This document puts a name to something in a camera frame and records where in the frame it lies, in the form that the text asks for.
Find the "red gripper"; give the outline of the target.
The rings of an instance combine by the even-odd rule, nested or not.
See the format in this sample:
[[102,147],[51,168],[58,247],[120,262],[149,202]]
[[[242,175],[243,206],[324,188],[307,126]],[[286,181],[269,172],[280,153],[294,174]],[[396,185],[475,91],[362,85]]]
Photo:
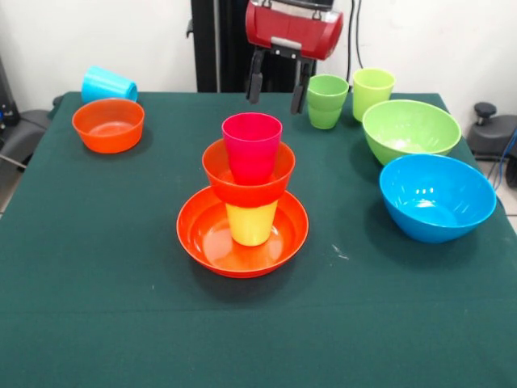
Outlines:
[[316,61],[324,61],[334,51],[343,30],[343,13],[330,3],[306,1],[249,1],[246,8],[246,36],[260,47],[251,58],[248,101],[259,101],[262,90],[262,63],[266,49],[291,49],[300,59],[299,79],[293,89],[291,113],[301,114],[309,80],[316,72]]

